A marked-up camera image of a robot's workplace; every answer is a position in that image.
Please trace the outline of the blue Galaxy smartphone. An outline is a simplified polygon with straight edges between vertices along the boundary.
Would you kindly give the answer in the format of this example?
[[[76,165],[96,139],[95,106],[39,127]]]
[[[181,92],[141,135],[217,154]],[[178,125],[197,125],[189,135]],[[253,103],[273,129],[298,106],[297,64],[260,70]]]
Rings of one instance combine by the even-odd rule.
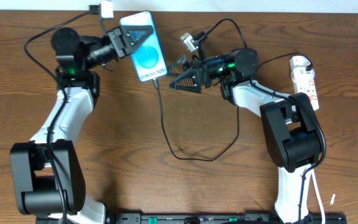
[[[164,76],[168,73],[152,14],[138,12],[120,19],[122,26],[152,26],[153,33],[131,55],[134,68],[141,82]]]

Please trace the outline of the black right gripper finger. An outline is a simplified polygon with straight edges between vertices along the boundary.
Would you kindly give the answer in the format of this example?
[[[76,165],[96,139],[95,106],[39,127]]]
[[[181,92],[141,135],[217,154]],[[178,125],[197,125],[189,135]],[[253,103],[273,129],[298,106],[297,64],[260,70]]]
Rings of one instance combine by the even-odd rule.
[[[180,76],[186,70],[187,63],[188,63],[188,61],[187,61],[186,55],[182,55],[178,60],[176,60],[173,64],[171,64],[167,67],[167,76],[168,77]],[[181,68],[182,72],[179,72],[179,73],[172,72],[172,70],[177,67]]]
[[[192,93],[202,93],[202,68],[189,68],[183,73],[169,73],[173,80],[169,87],[173,90],[183,90]]]

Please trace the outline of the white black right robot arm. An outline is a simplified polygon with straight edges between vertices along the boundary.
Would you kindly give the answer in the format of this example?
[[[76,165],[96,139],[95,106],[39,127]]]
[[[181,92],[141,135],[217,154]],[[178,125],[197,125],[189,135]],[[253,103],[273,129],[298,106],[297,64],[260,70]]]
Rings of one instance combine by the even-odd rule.
[[[268,153],[278,166],[275,213],[282,223],[304,223],[308,183],[326,155],[326,139],[308,95],[283,95],[260,85],[254,77],[261,64],[250,48],[209,58],[200,52],[190,62],[179,58],[168,69],[177,65],[183,73],[168,74],[174,78],[171,89],[201,93],[202,86],[209,88],[216,80],[225,100],[261,117]]]

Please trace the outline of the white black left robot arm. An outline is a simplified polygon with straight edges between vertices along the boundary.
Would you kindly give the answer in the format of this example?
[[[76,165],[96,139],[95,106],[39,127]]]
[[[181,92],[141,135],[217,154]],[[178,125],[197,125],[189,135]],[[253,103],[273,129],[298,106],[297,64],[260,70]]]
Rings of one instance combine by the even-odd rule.
[[[94,68],[133,54],[153,32],[150,25],[118,26],[93,37],[61,25],[52,28],[56,103],[40,130],[10,151],[21,214],[34,215],[37,223],[112,222],[106,206],[86,194],[75,144],[99,97],[100,78]]]

